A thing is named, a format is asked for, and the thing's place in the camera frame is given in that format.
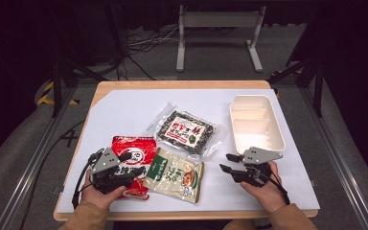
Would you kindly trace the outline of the red seasoning packet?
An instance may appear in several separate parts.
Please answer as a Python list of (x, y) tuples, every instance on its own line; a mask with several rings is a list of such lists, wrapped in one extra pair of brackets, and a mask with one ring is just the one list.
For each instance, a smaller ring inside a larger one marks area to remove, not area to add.
[(144, 171), (136, 176), (122, 198), (147, 200), (148, 189), (143, 185), (144, 179), (156, 154), (156, 142), (152, 137), (114, 136), (111, 146), (117, 156), (131, 153), (131, 158), (122, 162), (116, 174), (131, 173), (135, 169), (144, 167)]

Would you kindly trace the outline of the person's left hand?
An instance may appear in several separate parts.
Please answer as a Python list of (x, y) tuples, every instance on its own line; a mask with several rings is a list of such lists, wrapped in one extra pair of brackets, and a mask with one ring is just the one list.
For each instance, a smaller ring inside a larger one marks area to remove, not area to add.
[(108, 194), (96, 190), (90, 183), (90, 171), (86, 172), (81, 199), (95, 205), (96, 207), (108, 210), (110, 205), (117, 200), (127, 188), (121, 186)]

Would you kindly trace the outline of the beige and green seasoning packet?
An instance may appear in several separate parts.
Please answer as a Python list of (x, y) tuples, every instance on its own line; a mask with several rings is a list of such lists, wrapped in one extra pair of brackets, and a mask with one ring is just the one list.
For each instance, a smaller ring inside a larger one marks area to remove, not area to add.
[(203, 162), (158, 148), (143, 185), (162, 195), (198, 203), (203, 173)]

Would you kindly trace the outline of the yellow and black floor tape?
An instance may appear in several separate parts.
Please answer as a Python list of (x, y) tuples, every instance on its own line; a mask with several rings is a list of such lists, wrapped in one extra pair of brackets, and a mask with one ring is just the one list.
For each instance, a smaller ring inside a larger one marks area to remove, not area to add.
[(43, 89), (43, 92), (40, 96), (40, 98), (37, 100), (37, 104), (50, 104), (54, 105), (55, 101), (52, 99), (49, 99), (48, 96), (51, 92), (51, 90), (54, 88), (54, 82), (52, 80), (49, 80), (46, 84), (46, 86)]

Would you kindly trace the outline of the black metal stand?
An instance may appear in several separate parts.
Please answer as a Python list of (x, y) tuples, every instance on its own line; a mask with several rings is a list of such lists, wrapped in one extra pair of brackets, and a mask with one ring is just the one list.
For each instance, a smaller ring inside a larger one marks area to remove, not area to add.
[(322, 63), (317, 58), (310, 58), (290, 66), (283, 71), (275, 71), (267, 80), (268, 83), (274, 83), (285, 77), (290, 76), (296, 71), (301, 71), (301, 74), (296, 80), (296, 85), (300, 88), (307, 88), (309, 84), (314, 81), (313, 92), (313, 108), (318, 117), (322, 116), (322, 89), (323, 89), (323, 73), (324, 69)]
[(61, 108), (66, 104), (66, 101), (63, 99), (61, 92), (61, 85), (65, 83), (66, 87), (75, 88), (78, 84), (78, 80), (74, 70), (82, 72), (88, 78), (91, 78), (95, 81), (101, 82), (106, 81), (106, 78), (100, 76), (99, 74), (89, 70), (88, 68), (76, 63), (67, 58), (59, 58), (55, 64), (53, 65), (53, 76), (52, 80), (54, 83), (54, 112), (52, 117), (56, 118), (56, 116), (61, 111)]

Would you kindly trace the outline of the white table sheet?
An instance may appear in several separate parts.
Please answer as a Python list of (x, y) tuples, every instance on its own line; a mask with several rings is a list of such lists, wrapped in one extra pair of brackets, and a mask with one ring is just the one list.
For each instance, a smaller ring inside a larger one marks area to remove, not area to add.
[(209, 213), (213, 219), (219, 212), (234, 216), (240, 212), (261, 212), (256, 198), (249, 195), (240, 184), (223, 172), (220, 164), (240, 170), (241, 164), (229, 162), (225, 155), (237, 153), (230, 117), (230, 104), (238, 95), (265, 95), (271, 100), (286, 148), (277, 161), (290, 201), (308, 216), (314, 217), (320, 209), (307, 171), (289, 131), (283, 111), (272, 89), (148, 89), (113, 90), (93, 105), (88, 113), (80, 136), (64, 189), (55, 210), (55, 219), (61, 220), (73, 212), (72, 196), (83, 166), (90, 154), (111, 145), (116, 135), (141, 136), (151, 121), (167, 103), (176, 104), (210, 122), (226, 129), (222, 146), (205, 161), (199, 202), (196, 204), (178, 198), (149, 194), (146, 201), (123, 198), (111, 205), (112, 214), (118, 219), (130, 216), (141, 219), (144, 214), (160, 213), (164, 218), (178, 214), (187, 219), (192, 215)]

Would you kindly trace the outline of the white divided plastic box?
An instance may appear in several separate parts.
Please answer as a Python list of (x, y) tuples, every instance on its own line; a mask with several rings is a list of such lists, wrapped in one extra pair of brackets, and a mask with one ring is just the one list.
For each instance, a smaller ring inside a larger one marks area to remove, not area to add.
[(265, 95), (238, 95), (230, 104), (237, 153), (256, 147), (280, 152), (286, 143), (271, 99)]

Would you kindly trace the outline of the white metal stand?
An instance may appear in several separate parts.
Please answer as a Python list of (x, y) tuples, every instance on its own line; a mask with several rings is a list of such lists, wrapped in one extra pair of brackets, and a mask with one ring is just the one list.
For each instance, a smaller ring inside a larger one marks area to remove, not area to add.
[(254, 11), (186, 11), (179, 8), (178, 17), (178, 49), (176, 71), (182, 72), (185, 63), (185, 29), (186, 28), (252, 28), (253, 36), (245, 41), (255, 71), (261, 73), (263, 66), (256, 50), (256, 43), (263, 26), (266, 6)]

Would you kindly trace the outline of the clear dried seaweed packet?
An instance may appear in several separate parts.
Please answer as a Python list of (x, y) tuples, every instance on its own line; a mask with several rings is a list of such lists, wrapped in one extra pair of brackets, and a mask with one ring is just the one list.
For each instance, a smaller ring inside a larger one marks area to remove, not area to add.
[(157, 143), (198, 160), (213, 155), (226, 138), (222, 125), (193, 115), (173, 103), (167, 103), (145, 133)]

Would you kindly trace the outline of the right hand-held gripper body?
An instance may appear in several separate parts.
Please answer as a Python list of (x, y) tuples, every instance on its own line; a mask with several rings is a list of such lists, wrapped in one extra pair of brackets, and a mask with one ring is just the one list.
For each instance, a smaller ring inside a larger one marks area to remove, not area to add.
[(277, 151), (256, 147), (247, 149), (243, 154), (236, 155), (236, 160), (243, 163), (246, 171), (236, 172), (235, 181), (237, 183), (244, 181), (255, 187), (263, 187), (272, 175), (268, 162), (282, 157), (283, 154)]

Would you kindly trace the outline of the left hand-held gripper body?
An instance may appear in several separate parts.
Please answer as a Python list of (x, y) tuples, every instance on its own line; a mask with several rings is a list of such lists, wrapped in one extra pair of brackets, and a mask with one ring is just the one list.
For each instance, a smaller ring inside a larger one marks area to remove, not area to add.
[(91, 167), (90, 182), (94, 188), (103, 194), (125, 186), (130, 187), (135, 176), (128, 174), (117, 174), (119, 165), (123, 163), (111, 148), (102, 151), (97, 162)]

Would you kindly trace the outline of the person's right hand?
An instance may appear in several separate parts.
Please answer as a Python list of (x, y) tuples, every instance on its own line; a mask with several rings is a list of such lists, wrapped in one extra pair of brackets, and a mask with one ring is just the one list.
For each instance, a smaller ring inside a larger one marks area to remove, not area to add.
[(254, 196), (268, 213), (274, 213), (287, 206), (282, 192), (272, 182), (267, 182), (261, 188), (242, 182), (241, 187)]

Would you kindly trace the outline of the aluminium floor rail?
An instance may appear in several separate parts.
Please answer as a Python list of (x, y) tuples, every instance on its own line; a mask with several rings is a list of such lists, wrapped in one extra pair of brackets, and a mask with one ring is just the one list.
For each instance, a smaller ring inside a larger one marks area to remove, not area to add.
[(26, 194), (36, 179), (36, 175), (39, 167), (42, 165), (44, 155), (48, 152), (49, 142), (53, 137), (59, 121), (66, 110), (66, 106), (72, 100), (76, 89), (66, 88), (62, 94), (63, 98), (60, 100), (60, 107), (57, 115), (49, 120), (47, 127), (43, 132), (43, 136), (40, 139), (34, 154), (32, 155), (28, 166), (20, 176), (19, 181), (8, 201), (4, 211), (0, 216), (0, 230), (9, 230), (21, 203), (23, 202)]
[(364, 196), (362, 195), (362, 192), (358, 187), (348, 165), (336, 148), (332, 135), (330, 134), (325, 121), (317, 115), (313, 106), (313, 97), (310, 94), (310, 91), (306, 88), (302, 88), (300, 89), (300, 94), (309, 109), (310, 115), (312, 116), (325, 145), (327, 146), (329, 158), (332, 161), (333, 167), (336, 170), (336, 174), (356, 213), (362, 229), (368, 230), (368, 205), (365, 202)]

